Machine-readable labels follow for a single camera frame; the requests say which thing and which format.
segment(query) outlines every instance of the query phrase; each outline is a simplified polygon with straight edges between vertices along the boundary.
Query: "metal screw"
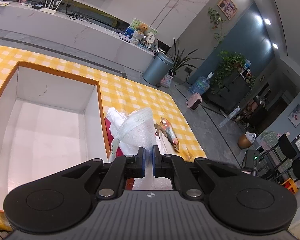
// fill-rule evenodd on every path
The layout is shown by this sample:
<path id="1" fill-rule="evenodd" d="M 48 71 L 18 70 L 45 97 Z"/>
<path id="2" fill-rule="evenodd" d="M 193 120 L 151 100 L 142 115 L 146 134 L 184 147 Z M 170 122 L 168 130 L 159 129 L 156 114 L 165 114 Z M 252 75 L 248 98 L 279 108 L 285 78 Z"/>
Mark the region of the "metal screw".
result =
<path id="1" fill-rule="evenodd" d="M 114 194 L 114 191 L 110 188 L 103 188 L 99 190 L 99 195 L 102 197 L 111 197 Z"/>
<path id="2" fill-rule="evenodd" d="M 186 193 L 189 197 L 200 197 L 202 194 L 201 190 L 196 188 L 188 189 Z"/>

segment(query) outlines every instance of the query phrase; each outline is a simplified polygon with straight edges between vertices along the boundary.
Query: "decorative basket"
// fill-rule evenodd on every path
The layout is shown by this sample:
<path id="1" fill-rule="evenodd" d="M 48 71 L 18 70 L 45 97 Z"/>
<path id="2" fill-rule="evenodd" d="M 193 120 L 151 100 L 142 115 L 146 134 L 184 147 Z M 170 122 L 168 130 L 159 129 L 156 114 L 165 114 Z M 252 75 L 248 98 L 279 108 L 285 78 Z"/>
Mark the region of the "decorative basket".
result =
<path id="1" fill-rule="evenodd" d="M 164 78 L 160 81 L 160 84 L 163 86 L 163 87 L 170 87 L 170 84 L 171 84 L 171 80 L 172 80 L 172 77 L 173 76 L 173 72 L 171 69 L 169 69 L 168 73 L 164 76 Z"/>

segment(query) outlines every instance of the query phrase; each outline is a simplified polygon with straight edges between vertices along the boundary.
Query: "wall outlet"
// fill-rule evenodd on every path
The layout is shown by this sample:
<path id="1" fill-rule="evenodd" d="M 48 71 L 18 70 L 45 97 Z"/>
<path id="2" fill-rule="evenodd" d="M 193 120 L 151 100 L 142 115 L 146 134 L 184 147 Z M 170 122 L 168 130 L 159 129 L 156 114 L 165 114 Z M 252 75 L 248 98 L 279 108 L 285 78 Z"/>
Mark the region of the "wall outlet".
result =
<path id="1" fill-rule="evenodd" d="M 188 72 L 188 73 L 190 74 L 190 73 L 192 72 L 192 69 L 189 68 L 189 67 L 186 67 L 186 68 L 185 68 L 185 71 Z"/>

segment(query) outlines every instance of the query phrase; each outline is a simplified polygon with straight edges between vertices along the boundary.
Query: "yellow checkered tablecloth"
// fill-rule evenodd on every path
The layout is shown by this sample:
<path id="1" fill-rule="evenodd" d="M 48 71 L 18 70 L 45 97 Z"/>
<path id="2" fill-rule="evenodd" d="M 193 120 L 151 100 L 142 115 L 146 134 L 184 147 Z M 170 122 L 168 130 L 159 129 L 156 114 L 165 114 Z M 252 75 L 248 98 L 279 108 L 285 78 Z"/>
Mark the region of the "yellow checkered tablecloth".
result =
<path id="1" fill-rule="evenodd" d="M 179 155 L 184 160 L 193 161 L 196 157 L 206 157 L 170 95 L 125 78 L 64 59 L 5 46 L 0 46 L 0 87 L 18 61 L 44 65 L 52 69 L 98 80 L 105 115 L 110 107 L 115 107 L 119 112 L 126 114 L 137 109 L 150 107 L 154 122 L 160 123 L 161 116 L 171 122 L 180 141 Z"/>

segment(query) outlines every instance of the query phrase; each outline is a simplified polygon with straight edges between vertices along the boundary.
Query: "picture frame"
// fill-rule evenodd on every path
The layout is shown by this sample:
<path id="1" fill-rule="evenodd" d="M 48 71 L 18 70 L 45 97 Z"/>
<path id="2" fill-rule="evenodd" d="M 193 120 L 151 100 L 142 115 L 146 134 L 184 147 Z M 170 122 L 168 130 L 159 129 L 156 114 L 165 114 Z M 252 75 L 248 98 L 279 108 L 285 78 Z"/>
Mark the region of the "picture frame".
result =
<path id="1" fill-rule="evenodd" d="M 288 119 L 292 122 L 294 127 L 300 124 L 300 104 L 298 104 L 289 114 Z"/>
<path id="2" fill-rule="evenodd" d="M 220 0 L 218 2 L 218 7 L 226 15 L 228 20 L 231 20 L 238 11 L 238 8 L 232 0 Z"/>

